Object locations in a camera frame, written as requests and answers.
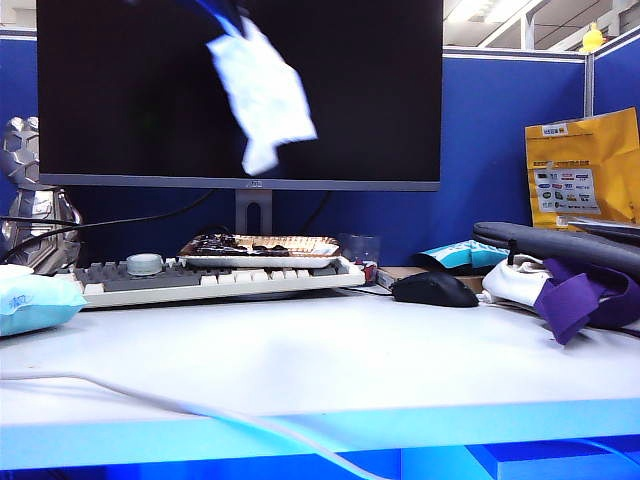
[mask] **silver figurine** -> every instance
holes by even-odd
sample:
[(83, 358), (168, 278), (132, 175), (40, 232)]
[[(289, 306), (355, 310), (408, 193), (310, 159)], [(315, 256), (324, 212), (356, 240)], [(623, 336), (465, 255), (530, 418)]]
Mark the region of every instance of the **silver figurine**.
[[(0, 169), (16, 186), (16, 197), (9, 208), (10, 217), (24, 221), (2, 222), (2, 244), (8, 251), (33, 236), (64, 225), (38, 223), (47, 219), (82, 223), (78, 210), (61, 187), (42, 185), (40, 177), (38, 118), (14, 117), (5, 126), (0, 143)], [(27, 265), (39, 274), (51, 274), (74, 263), (80, 252), (78, 232), (71, 231), (43, 238), (12, 255), (8, 261)]]

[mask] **ceiling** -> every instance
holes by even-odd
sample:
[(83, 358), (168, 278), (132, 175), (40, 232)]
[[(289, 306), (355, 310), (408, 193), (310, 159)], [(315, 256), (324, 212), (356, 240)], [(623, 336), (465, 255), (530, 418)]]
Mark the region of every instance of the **ceiling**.
[[(443, 0), (444, 45), (522, 48), (519, 16), (507, 20), (504, 25), (485, 22), (478, 17), (463, 22), (449, 21), (451, 11), (462, 1)], [(495, 3), (498, 0), (484, 1)], [(607, 21), (603, 21), (602, 17), (608, 14), (607, 18), (612, 18), (609, 13), (612, 8), (625, 10), (625, 15), (631, 18), (625, 20), (626, 29), (640, 24), (640, 0), (529, 0), (528, 4), (529, 7), (541, 6), (533, 21), (534, 48), (537, 50), (576, 49), (591, 22), (600, 19), (599, 27), (604, 27), (606, 31)], [(635, 13), (628, 15), (631, 8), (635, 9)], [(35, 9), (36, 0), (0, 0), (0, 28), (35, 29)]]
[[(444, 44), (464, 47), (521, 48), (520, 22), (488, 45), (482, 45), (500, 23), (487, 23), (476, 18), (465, 22), (447, 21), (451, 11), (462, 0), (444, 0)], [(588, 26), (612, 9), (614, 0), (551, 0), (535, 16), (535, 48), (547, 50), (558, 42)]]

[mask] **yellow package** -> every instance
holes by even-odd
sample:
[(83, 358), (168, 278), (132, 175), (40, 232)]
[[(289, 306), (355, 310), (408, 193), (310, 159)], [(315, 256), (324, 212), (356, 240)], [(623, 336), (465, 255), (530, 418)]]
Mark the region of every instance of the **yellow package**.
[(567, 216), (640, 220), (635, 108), (526, 128), (533, 225), (565, 228)]

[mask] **blue snack bag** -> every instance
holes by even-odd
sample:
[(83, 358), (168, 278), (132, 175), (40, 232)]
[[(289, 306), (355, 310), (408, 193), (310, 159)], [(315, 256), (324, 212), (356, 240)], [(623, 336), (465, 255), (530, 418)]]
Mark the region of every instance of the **blue snack bag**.
[(472, 268), (488, 267), (497, 265), (509, 256), (508, 250), (485, 245), (475, 240), (433, 248), (420, 253), (429, 255), (445, 268), (463, 265), (470, 265)]

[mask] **monitor screen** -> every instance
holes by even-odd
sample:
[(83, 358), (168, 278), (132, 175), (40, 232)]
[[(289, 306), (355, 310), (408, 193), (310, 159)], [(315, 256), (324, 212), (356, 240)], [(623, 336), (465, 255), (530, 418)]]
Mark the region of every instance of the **monitor screen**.
[(41, 0), (41, 181), (437, 188), (440, 0), (245, 6), (298, 72), (317, 139), (280, 145), (275, 168), (245, 172), (247, 137), (207, 48), (223, 30), (195, 0)]

